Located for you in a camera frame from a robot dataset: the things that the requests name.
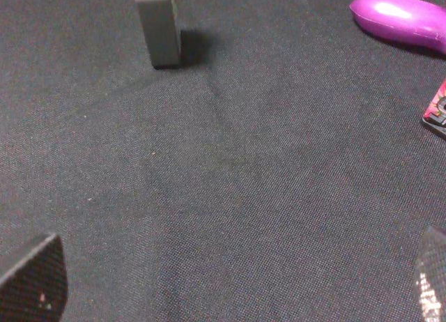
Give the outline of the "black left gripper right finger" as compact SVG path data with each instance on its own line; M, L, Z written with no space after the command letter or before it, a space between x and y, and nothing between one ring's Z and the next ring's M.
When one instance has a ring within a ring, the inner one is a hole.
M414 283L423 321L445 321L445 230L429 227L422 236Z

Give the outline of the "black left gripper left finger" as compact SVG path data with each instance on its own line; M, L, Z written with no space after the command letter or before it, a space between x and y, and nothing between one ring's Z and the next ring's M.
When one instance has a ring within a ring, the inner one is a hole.
M1 320L60 321L68 300L63 243L44 233L1 256Z

